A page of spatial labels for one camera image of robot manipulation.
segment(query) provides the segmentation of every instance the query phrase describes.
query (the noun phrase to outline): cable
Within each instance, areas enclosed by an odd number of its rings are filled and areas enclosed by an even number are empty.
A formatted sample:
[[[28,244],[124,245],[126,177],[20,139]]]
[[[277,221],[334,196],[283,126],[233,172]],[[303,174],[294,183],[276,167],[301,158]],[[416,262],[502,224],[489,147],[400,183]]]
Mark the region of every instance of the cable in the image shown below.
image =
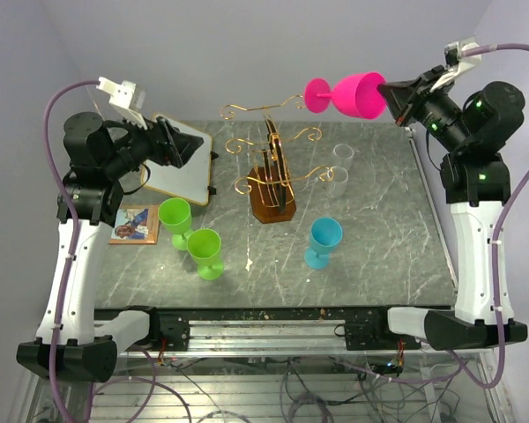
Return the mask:
[[[364,392],[364,385],[362,384],[362,380],[359,379],[359,385],[361,386],[362,391]],[[376,416],[380,419],[381,423],[385,422],[384,417],[382,417],[382,414],[380,414],[380,410],[378,410],[378,407],[374,404],[374,402],[369,398],[369,396],[365,393],[364,397],[367,398],[367,401],[369,402],[370,407],[374,412],[376,413]]]
[[[345,366],[345,367],[348,367],[348,368],[352,368],[355,371],[366,373],[367,375],[375,376],[376,379],[383,379],[383,380],[385,380],[387,382],[392,382],[392,383],[404,383],[404,384],[411,384],[411,385],[416,385],[416,384],[419,384],[419,383],[423,384],[423,383],[435,383],[435,382],[448,382],[450,379],[452,379],[453,377],[457,376],[463,369],[462,366],[459,363],[457,370],[452,372],[450,375],[437,376],[437,377],[434,377],[434,378],[431,378],[431,379],[419,379],[419,380],[416,380],[416,379],[404,379],[404,378],[401,378],[401,377],[397,378],[397,377],[389,377],[389,376],[386,376],[386,375],[380,375],[378,373],[373,372],[369,368],[359,367],[359,366],[356,366],[354,364],[348,363],[348,362],[346,362],[344,360],[337,360],[336,362],[341,364],[342,366]]]
[[[53,179],[55,180],[56,186],[59,188],[59,191],[61,192],[61,195],[63,196],[63,199],[65,203],[67,204],[67,207],[69,208],[69,212],[71,214],[72,219],[72,236],[71,236],[71,242],[69,244],[69,251],[67,258],[64,262],[63,267],[63,273],[61,275],[61,280],[59,283],[59,292],[56,297],[56,310],[55,310],[55,316],[53,319],[54,328],[53,328],[53,334],[51,336],[51,346],[50,346],[50,352],[49,352],[49,360],[48,360],[48,370],[49,370],[49,380],[51,383],[51,393],[53,396],[53,400],[55,401],[55,404],[63,416],[63,419],[69,423],[74,422],[74,418],[72,418],[71,414],[67,410],[66,406],[64,405],[64,401],[61,397],[61,392],[59,391],[59,383],[56,378],[56,347],[57,343],[59,341],[59,328],[61,327],[61,318],[63,316],[63,305],[64,305],[64,297],[67,290],[67,285],[69,282],[69,275],[71,272],[71,266],[72,266],[72,257],[75,254],[76,248],[77,248],[77,242],[78,242],[78,230],[80,227],[80,224],[78,222],[78,214],[77,210],[72,202],[71,196],[67,192],[66,188],[63,185],[63,180],[61,179],[61,176],[55,166],[55,161],[53,160],[53,154],[51,152],[51,146],[49,143],[49,133],[48,133],[48,123],[49,123],[49,117],[51,115],[51,109],[63,96],[65,93],[74,90],[75,88],[79,88],[81,86],[85,85],[98,85],[98,80],[87,80],[87,81],[81,81],[77,82],[76,84],[69,85],[65,87],[64,89],[58,91],[52,98],[49,100],[47,106],[45,107],[45,112],[43,114],[43,146],[45,148],[45,158],[47,160],[49,169],[51,170],[51,174],[53,175]]]
[[[208,398],[210,398],[210,401],[212,401],[212,404],[215,406],[215,408],[217,408],[219,410],[218,412],[213,412],[213,414],[210,413],[211,415],[216,415],[217,413],[221,414],[221,417],[223,418],[223,421],[225,423],[227,423],[227,420],[226,420],[226,417],[225,417],[226,415],[231,415],[231,416],[234,416],[237,419],[242,420],[242,421],[244,421],[246,423],[250,423],[250,420],[247,417],[245,417],[245,416],[243,416],[241,414],[237,414],[236,412],[230,412],[228,410],[221,410],[220,406],[217,405],[217,403],[213,400],[212,396],[210,394],[208,394],[206,391],[204,391],[202,389],[202,387],[200,385],[198,385],[195,381],[193,381],[188,375],[186,375],[181,368],[179,368],[177,366],[174,366],[172,364],[170,365],[170,367],[174,368],[175,370],[178,370],[186,379],[188,379],[190,382],[192,382],[200,390],[200,392],[202,392],[204,395],[206,395]],[[200,421],[203,421],[204,419],[209,419],[210,418],[209,417],[210,414],[207,414],[206,416],[204,416],[201,420],[198,421],[198,423]]]
[[[145,171],[147,172],[147,177],[145,178],[145,182],[143,182],[137,188],[132,189],[131,191],[124,192],[123,194],[125,196],[130,196],[131,194],[135,194],[136,192],[138,192],[140,189],[142,189],[149,182],[149,179],[151,179],[151,169],[149,168],[149,166],[147,166],[145,163],[141,163],[141,166],[144,167]]]
[[[327,408],[327,404],[325,403],[325,401],[320,396],[311,392],[305,392],[301,394],[298,398],[296,398],[296,401],[294,401],[292,405],[290,405],[290,410],[288,411],[288,421],[292,423],[298,410],[300,410],[303,405],[308,404],[316,405],[317,408],[319,408],[319,410],[321,411],[322,423],[335,423],[335,419],[333,418],[332,412],[330,412]]]
[[[441,173],[441,169],[437,167],[433,159],[431,159],[431,152],[429,151],[429,131],[425,130],[425,149],[427,150],[427,157],[429,157],[429,161],[433,165],[435,169],[437,169],[437,172]]]
[[[205,390],[202,389],[202,387],[200,385],[198,385],[195,381],[193,381],[188,375],[186,375],[179,367],[177,366],[173,366],[172,364],[170,365],[170,367],[178,370],[186,379],[188,379],[190,382],[192,382],[199,390],[200,392],[202,392],[204,395],[206,395],[208,398],[210,398],[210,401],[212,401],[212,404],[215,408],[217,408],[218,410],[220,410],[220,413],[221,413],[221,417],[223,417],[223,421],[225,423],[227,423],[227,420],[225,418],[225,414],[223,413],[223,411],[221,410],[221,407],[219,405],[217,405],[217,403],[213,400],[212,396],[210,394],[208,394]]]
[[[451,386],[451,383],[452,383],[452,379],[450,379],[447,384],[444,386],[444,391],[439,395],[439,397],[431,402],[431,403],[426,403],[425,405],[422,406],[422,408],[420,408],[417,412],[414,412],[411,416],[409,416],[406,420],[404,420],[404,423],[407,423],[407,421],[409,421],[415,414],[419,413],[419,412],[422,412],[423,410],[425,410],[427,407],[429,407],[430,405],[433,405],[433,404],[437,404],[439,401],[441,401],[441,399],[443,398],[444,396],[444,393],[447,391],[447,389],[449,388],[449,386]],[[433,411],[433,415],[431,416],[431,420],[430,422],[433,421],[433,418],[435,417],[435,411],[436,411],[437,407],[435,407],[435,410]]]
[[[237,414],[236,412],[229,412],[228,410],[223,410],[223,411],[219,410],[217,412],[209,412],[202,419],[198,420],[196,423],[200,423],[201,421],[204,421],[206,419],[211,419],[213,416],[217,414],[221,414],[222,416],[223,415],[233,416],[236,419],[239,419],[240,421],[244,421],[245,423],[251,423],[251,421],[247,419],[245,416],[242,416],[241,414]]]
[[[151,384],[154,384],[154,386],[157,386],[159,388],[163,388],[164,390],[167,390],[168,392],[170,392],[171,394],[173,394],[175,397],[177,397],[181,403],[183,403],[183,406],[184,406],[184,410],[186,411],[186,414],[188,416],[188,421],[189,423],[192,423],[192,415],[190,414],[190,408],[188,406],[188,404],[186,403],[186,401],[184,400],[184,398],[178,393],[176,392],[175,390],[173,390],[172,388],[168,387],[167,385],[163,384],[163,383],[160,383],[160,382],[155,382],[153,383],[153,381],[149,380],[149,379],[145,379],[144,377],[138,377],[138,376],[132,376],[132,377],[127,377],[127,376],[122,376],[121,378],[115,378],[115,379],[112,379],[104,384],[102,384],[95,392],[94,392],[94,395],[97,395],[100,393],[100,391],[102,391],[104,388],[107,388],[109,385],[113,385],[113,384],[116,384],[116,383],[121,383],[121,382],[140,382],[140,383],[151,383]]]
[[[508,43],[508,44],[491,44],[488,46],[470,48],[467,51],[460,52],[461,57],[470,57],[477,56],[481,54],[491,53],[497,50],[524,50],[529,52],[529,44],[518,44],[518,43]],[[492,381],[485,383],[482,382],[462,360],[459,356],[451,351],[450,354],[458,362],[458,364],[465,370],[468,377],[470,377],[473,382],[483,389],[494,388],[501,380],[503,376],[503,371],[505,369],[505,332],[503,329],[503,317],[502,317],[502,303],[501,298],[502,292],[500,287],[500,278],[499,278],[499,251],[497,241],[500,237],[500,231],[503,227],[503,222],[507,218],[510,209],[518,198],[521,190],[529,182],[529,170],[525,173],[518,186],[513,190],[511,197],[508,199],[507,203],[502,209],[500,216],[498,217],[494,231],[492,233],[492,240],[490,242],[492,247],[492,286],[494,291],[494,308],[495,308],[495,324],[497,326],[497,335],[498,335],[498,367],[495,372],[495,376]]]
[[[304,383],[303,379],[300,377],[300,374],[298,373],[298,371],[295,369],[294,366],[292,366],[292,364],[290,363],[290,360],[287,361],[289,363],[289,367],[287,367],[287,372],[286,372],[286,379],[283,380],[284,382],[284,390],[286,391],[288,397],[294,402],[295,399],[292,397],[292,395],[290,394],[290,392],[288,391],[288,376],[290,376],[289,374],[289,369],[292,368],[292,371],[294,372],[294,374],[296,375],[296,377],[298,378],[298,380],[300,381],[300,383],[302,384],[303,388],[309,392],[309,389],[308,387],[306,386],[306,384]],[[337,407],[337,406],[340,406],[340,405],[345,405],[345,404],[359,404],[361,401],[354,401],[354,399],[358,398],[358,397],[362,397],[365,392],[366,393],[370,393],[372,392],[373,390],[368,390],[368,391],[363,391],[363,392],[359,392],[358,394],[355,394],[347,399],[344,399],[342,401],[337,401],[337,400],[332,400],[332,399],[325,399],[325,403],[329,406],[332,406],[332,407]]]

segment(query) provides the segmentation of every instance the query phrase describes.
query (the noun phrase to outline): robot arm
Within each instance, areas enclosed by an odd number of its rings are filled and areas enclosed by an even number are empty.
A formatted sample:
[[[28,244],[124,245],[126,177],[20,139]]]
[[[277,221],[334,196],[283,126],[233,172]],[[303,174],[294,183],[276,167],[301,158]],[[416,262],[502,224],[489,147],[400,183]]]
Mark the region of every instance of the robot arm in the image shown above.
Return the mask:
[[[473,94],[463,108],[448,92],[454,78],[472,69],[480,56],[460,58],[478,47],[473,39],[445,49],[448,67],[437,66],[412,81],[378,87],[398,126],[419,122],[447,150],[440,167],[458,239],[458,297],[454,311],[391,308],[390,330],[426,339],[437,350],[480,348],[497,343],[492,283],[494,225],[510,197],[510,174],[500,149],[523,123],[523,94],[513,85],[492,82]],[[508,342],[526,339],[526,326],[513,321],[499,249],[499,292]]]
[[[111,94],[110,104],[124,120],[104,121],[95,113],[83,112],[64,123],[63,143],[71,158],[71,171],[63,185],[77,210],[79,229],[73,234],[69,207],[59,196],[59,253],[51,294],[35,341],[20,344],[17,354],[22,366],[47,376],[53,328],[58,328],[57,377],[72,381],[105,382],[112,375],[118,353],[133,344],[160,339],[154,308],[129,308],[116,319],[94,327],[100,266],[123,198],[119,179],[137,171],[146,160],[183,167],[204,143],[200,137],[180,133],[164,119],[145,119],[139,113],[145,92],[135,84],[124,81],[118,85],[100,78],[98,88]],[[108,132],[114,127],[126,130],[126,135],[114,141]],[[58,325],[54,317],[59,307],[59,287],[73,236],[77,236],[78,243],[71,256]]]

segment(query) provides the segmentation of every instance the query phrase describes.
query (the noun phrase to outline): wooden stand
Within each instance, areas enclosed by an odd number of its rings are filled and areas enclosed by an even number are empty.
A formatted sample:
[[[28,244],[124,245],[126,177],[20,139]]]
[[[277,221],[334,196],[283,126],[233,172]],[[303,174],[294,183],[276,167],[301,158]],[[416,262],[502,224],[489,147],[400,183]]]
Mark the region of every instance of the wooden stand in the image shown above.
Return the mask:
[[[251,169],[249,172],[249,177],[258,179],[260,181],[265,181],[265,168],[259,167],[258,168],[258,174],[255,172],[255,169]],[[275,180],[278,180],[278,175],[274,173],[272,176]],[[271,196],[269,194],[269,191],[266,187],[266,185],[261,185],[261,190],[263,191],[263,199],[264,204],[261,199],[260,193],[258,192],[258,183],[255,181],[252,181],[249,179],[249,185],[251,187],[249,196],[250,196],[250,205],[253,209],[253,215],[258,219],[261,223],[277,223],[277,222],[288,222],[289,220],[292,220],[292,217],[296,213],[296,202],[292,201],[294,200],[294,197],[292,196],[292,192],[290,189],[287,189],[287,204],[286,209],[284,210],[284,213],[279,213],[278,207],[272,207],[274,205],[274,202],[271,199]]]

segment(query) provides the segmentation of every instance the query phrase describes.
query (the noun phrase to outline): gray marble tabletop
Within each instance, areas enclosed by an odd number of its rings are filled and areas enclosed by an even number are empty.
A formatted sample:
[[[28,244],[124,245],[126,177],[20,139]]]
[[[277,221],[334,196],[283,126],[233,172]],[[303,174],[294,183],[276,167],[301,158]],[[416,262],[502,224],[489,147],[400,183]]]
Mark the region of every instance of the gray marble tabletop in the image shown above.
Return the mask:
[[[263,225],[249,196],[234,190],[238,176],[251,169],[248,149],[226,152],[232,137],[265,139],[263,122],[193,122],[213,135],[220,157],[212,164],[218,195],[192,206],[192,228],[210,227],[222,239],[223,276],[212,282],[197,275],[187,252],[173,249],[162,227],[157,245],[110,245],[101,269],[96,306],[130,304],[157,307],[305,307],[381,304],[446,305],[454,302],[450,268],[436,221],[404,130],[393,124],[361,122],[282,122],[288,138],[315,125],[323,132],[285,143],[293,176],[330,165],[335,144],[354,148],[354,162],[343,197],[329,199],[316,178],[294,184],[297,211],[285,223]],[[126,189],[137,184],[126,177]],[[167,196],[142,189],[125,204],[160,204]],[[312,222],[330,216],[344,237],[329,266],[310,269],[303,260]]]

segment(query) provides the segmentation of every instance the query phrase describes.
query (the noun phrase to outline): green plastic cup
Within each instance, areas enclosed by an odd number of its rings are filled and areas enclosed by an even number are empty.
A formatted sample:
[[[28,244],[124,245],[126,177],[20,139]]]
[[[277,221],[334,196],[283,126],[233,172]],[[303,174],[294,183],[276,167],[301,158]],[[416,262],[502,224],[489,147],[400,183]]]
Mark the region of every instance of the green plastic cup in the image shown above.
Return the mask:
[[[221,238],[212,229],[198,229],[188,239],[188,252],[197,264],[197,274],[214,280],[223,273]]]
[[[193,231],[190,204],[182,198],[169,198],[159,206],[160,223],[173,235],[173,246],[186,251],[188,238]]]

